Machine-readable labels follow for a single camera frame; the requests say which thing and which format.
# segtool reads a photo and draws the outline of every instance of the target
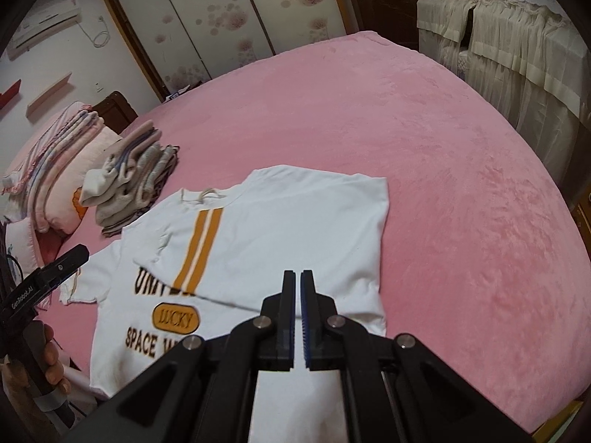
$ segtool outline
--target gray strap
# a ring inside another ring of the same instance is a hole
[[[67,396],[62,393],[59,388],[55,388],[54,391],[47,395],[41,395],[33,398],[33,401],[39,407],[43,413],[57,410],[66,401]]]

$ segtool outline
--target shirt sleeve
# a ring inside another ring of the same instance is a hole
[[[121,240],[92,255],[78,271],[60,286],[60,301],[69,303],[101,303],[109,293],[119,266]]]

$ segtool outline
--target sliding door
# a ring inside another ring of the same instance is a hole
[[[273,55],[250,0],[170,0],[212,78]]]
[[[167,88],[211,79],[170,0],[119,0]]]
[[[336,0],[253,0],[276,53],[345,35]]]

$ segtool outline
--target lace curtain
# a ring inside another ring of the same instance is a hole
[[[591,165],[574,167],[587,164],[577,152],[590,149],[591,129],[589,51],[574,26],[517,0],[419,0],[417,9],[421,52],[463,76],[467,50],[466,82],[521,134],[573,206],[591,180]]]

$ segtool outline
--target pink blanket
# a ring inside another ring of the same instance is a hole
[[[148,119],[181,147],[161,198],[278,164],[386,176],[389,336],[415,334],[525,429],[591,381],[591,264],[566,204],[507,121],[426,56],[350,35],[221,76],[133,127]],[[106,246],[94,221],[63,250]],[[42,317],[88,368],[95,307]]]

